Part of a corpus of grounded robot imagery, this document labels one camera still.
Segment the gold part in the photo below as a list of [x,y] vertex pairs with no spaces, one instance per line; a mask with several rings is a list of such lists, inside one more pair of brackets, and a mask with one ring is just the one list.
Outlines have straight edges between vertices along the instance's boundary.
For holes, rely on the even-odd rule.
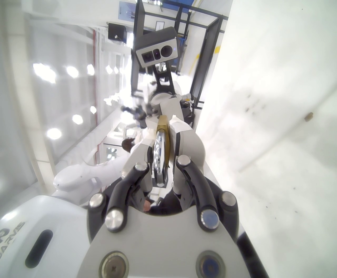
[[165,164],[169,165],[170,160],[170,126],[166,115],[159,116],[157,131],[165,132]]

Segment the metal bolt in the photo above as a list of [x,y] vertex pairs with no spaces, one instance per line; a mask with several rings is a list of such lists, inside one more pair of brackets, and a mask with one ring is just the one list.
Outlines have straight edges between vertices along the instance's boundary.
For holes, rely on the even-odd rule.
[[187,155],[184,155],[184,154],[180,155],[177,161],[181,166],[187,166],[188,164],[191,163],[191,159]]
[[221,199],[225,203],[225,205],[227,205],[227,206],[232,207],[236,204],[235,196],[228,191],[225,191],[224,193],[222,193]]
[[219,216],[214,210],[203,210],[201,212],[201,222],[202,224],[211,230],[215,230],[219,226]]
[[219,262],[212,256],[205,256],[200,261],[200,272],[202,277],[217,278],[220,273]]
[[128,275],[128,268],[129,265],[125,255],[114,252],[104,259],[101,274],[103,278],[124,278]]
[[113,231],[122,225],[124,220],[123,212],[119,209],[112,209],[105,217],[105,225],[108,230]]
[[198,278],[225,278],[226,269],[222,258],[213,251],[202,252],[196,260]]
[[145,161],[137,162],[135,165],[136,170],[138,171],[145,171],[148,165]]
[[94,194],[89,201],[91,208],[99,207],[103,203],[103,195],[101,193]]

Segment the dark hair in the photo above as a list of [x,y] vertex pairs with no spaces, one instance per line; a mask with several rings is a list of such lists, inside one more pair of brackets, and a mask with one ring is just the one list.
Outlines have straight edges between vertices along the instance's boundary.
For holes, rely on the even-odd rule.
[[122,148],[128,153],[131,152],[131,148],[134,146],[134,138],[127,138],[122,141]]

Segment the white floor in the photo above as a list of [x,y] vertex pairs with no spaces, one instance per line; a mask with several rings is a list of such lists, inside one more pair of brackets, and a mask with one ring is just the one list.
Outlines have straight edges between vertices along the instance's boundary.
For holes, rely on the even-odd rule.
[[271,278],[337,277],[331,4],[234,0],[197,127]]

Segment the hand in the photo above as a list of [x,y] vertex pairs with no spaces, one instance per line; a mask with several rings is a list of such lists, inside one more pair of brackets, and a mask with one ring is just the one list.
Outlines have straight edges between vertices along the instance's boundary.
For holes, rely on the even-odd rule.
[[151,203],[148,200],[145,200],[143,211],[144,212],[149,211],[150,208],[151,208]]

